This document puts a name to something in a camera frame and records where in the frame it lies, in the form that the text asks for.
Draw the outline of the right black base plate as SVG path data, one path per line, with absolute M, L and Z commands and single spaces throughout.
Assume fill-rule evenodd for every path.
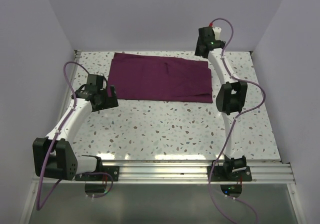
M 222 166 L 215 166 L 210 178 L 211 182 L 251 182 L 252 180 L 253 178 L 249 166 L 247 166 L 245 170 L 233 173 L 227 173 Z

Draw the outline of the aluminium rail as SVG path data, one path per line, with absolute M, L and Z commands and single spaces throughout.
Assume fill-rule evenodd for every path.
M 120 184 L 206 184 L 211 162 L 195 160 L 103 162 L 103 171 Z M 213 184 L 294 184 L 289 164 L 248 161 L 247 168 L 229 176 L 212 175 Z
M 79 62 L 80 60 L 80 57 L 81 57 L 81 53 L 82 51 L 81 50 L 74 50 L 74 62 Z M 75 64 L 69 64 L 68 65 L 68 71 L 69 71 L 69 74 L 67 75 L 68 79 L 69 79 L 69 82 L 71 84 L 73 84 L 73 81 L 74 81 L 74 78 L 75 78 L 75 75 L 76 75 L 76 70 L 77 70 L 77 65 Z M 61 108 L 60 108 L 60 111 L 59 111 L 59 116 L 57 118 L 57 121 L 60 120 L 60 118 L 64 115 L 65 111 L 67 110 L 68 108 L 68 105 L 69 105 L 69 99 L 70 99 L 70 95 L 71 95 L 71 91 L 70 91 L 70 88 L 69 86 L 67 85 L 66 87 L 66 90 L 65 90 L 65 94 L 63 96 L 63 102 L 62 102 L 62 105 L 61 105 Z

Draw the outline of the aluminium left rail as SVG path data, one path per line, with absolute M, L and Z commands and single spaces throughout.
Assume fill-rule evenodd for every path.
M 80 57 L 81 57 L 81 53 L 82 51 L 81 50 L 74 50 L 74 62 L 79 62 L 80 60 Z M 68 65 L 68 71 L 69 71 L 69 74 L 67 75 L 68 79 L 69 79 L 69 82 L 71 84 L 73 84 L 73 81 L 74 81 L 74 78 L 75 78 L 75 75 L 76 75 L 76 70 L 77 70 L 77 65 L 75 64 L 69 64 Z M 69 86 L 67 85 L 66 87 L 66 90 L 65 90 L 65 94 L 63 96 L 63 102 L 62 102 L 62 105 L 61 105 L 61 108 L 60 108 L 60 111 L 59 111 L 59 116 L 57 118 L 57 121 L 60 120 L 60 118 L 64 115 L 65 111 L 67 110 L 68 108 L 68 105 L 69 105 L 69 99 L 70 99 L 70 95 L 71 95 L 71 91 L 70 91 L 70 88 Z

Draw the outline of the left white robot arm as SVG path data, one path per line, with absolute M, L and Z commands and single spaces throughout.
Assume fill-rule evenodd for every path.
M 104 168 L 98 156 L 77 157 L 72 142 L 86 118 L 93 112 L 118 107 L 114 86 L 102 75 L 90 74 L 86 84 L 75 90 L 71 103 L 57 125 L 32 144 L 35 173 L 38 177 L 72 180 L 87 174 L 92 180 L 103 177 Z

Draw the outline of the purple surgical cloth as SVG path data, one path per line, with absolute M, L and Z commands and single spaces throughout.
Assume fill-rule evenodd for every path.
M 108 83 L 118 99 L 212 103 L 206 61 L 115 53 Z

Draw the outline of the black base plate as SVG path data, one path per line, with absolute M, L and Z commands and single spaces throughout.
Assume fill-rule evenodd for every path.
M 245 170 L 233 173 L 227 173 L 222 166 L 215 166 L 210 178 L 211 182 L 251 182 L 252 180 L 253 178 L 249 166 L 247 166 Z
M 74 180 L 84 181 L 84 182 L 94 182 L 94 181 L 117 182 L 119 179 L 119 174 L 120 174 L 119 166 L 102 166 L 100 170 L 97 172 L 76 175 Z

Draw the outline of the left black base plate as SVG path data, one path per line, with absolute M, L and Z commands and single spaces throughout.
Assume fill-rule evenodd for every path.
M 84 182 L 94 182 L 94 181 L 117 182 L 119 179 L 119 174 L 120 174 L 119 166 L 102 166 L 100 170 L 97 172 L 76 175 L 74 180 L 84 181 Z

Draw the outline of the aluminium front rail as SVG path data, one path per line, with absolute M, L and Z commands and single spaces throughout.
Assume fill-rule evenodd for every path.
M 206 184 L 211 162 L 195 160 L 103 162 L 103 171 L 120 184 Z M 248 161 L 247 168 L 229 176 L 212 175 L 213 184 L 294 184 L 289 164 Z

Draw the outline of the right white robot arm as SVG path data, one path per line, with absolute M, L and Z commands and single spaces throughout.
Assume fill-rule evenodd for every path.
M 243 110 L 248 89 L 247 83 L 239 81 L 229 62 L 222 54 L 225 42 L 220 40 L 221 28 L 212 25 L 198 29 L 195 55 L 206 58 L 213 66 L 221 87 L 215 104 L 224 121 L 226 143 L 210 167 L 211 182 L 251 181 L 251 171 L 240 147 L 240 131 L 235 130 L 237 115 Z

